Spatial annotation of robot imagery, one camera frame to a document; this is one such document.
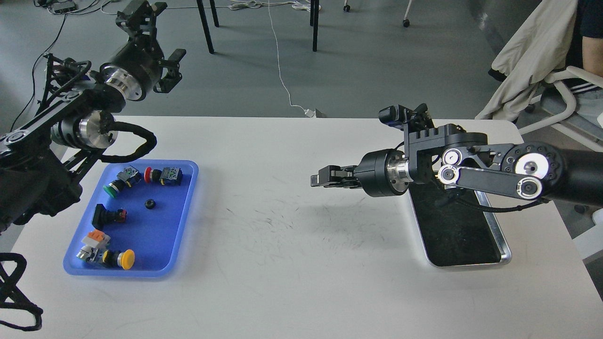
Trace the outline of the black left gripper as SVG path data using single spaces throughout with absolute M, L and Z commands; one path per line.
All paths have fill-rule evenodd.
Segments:
M 168 94 L 182 80 L 179 63 L 187 50 L 177 48 L 166 60 L 157 41 L 157 17 L 167 9 L 165 2 L 149 3 L 132 0 L 123 11 L 118 11 L 115 24 L 129 36 L 117 54 L 100 67 L 100 73 L 109 79 L 121 72 L 129 85 L 126 99 L 142 101 L 155 86 L 155 93 Z

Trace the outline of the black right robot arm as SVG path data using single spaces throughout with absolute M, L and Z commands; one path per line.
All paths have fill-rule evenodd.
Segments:
M 489 144 L 484 133 L 460 125 L 393 123 L 403 150 L 364 155 L 358 165 L 328 165 L 312 187 L 363 189 L 372 197 L 403 195 L 410 185 L 433 183 L 526 201 L 519 210 L 550 200 L 602 206 L 602 153 L 562 150 L 547 143 Z

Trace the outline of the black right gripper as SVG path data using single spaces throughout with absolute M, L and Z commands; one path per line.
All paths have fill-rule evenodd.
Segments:
M 344 187 L 362 189 L 371 197 L 403 195 L 411 182 L 405 173 L 404 153 L 396 149 L 370 152 L 362 157 L 359 165 L 338 167 L 327 165 L 310 176 L 311 187 Z

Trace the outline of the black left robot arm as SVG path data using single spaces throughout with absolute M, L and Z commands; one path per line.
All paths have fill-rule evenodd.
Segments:
M 157 41 L 157 17 L 165 2 L 132 0 L 116 14 L 128 41 L 98 71 L 88 60 L 44 52 L 47 78 L 32 120 L 1 137 L 1 231 L 25 225 L 36 214 L 54 216 L 80 201 L 81 180 L 97 162 L 128 163 L 155 148 L 155 135 L 116 121 L 126 101 L 149 91 L 169 93 L 181 80 L 179 63 Z

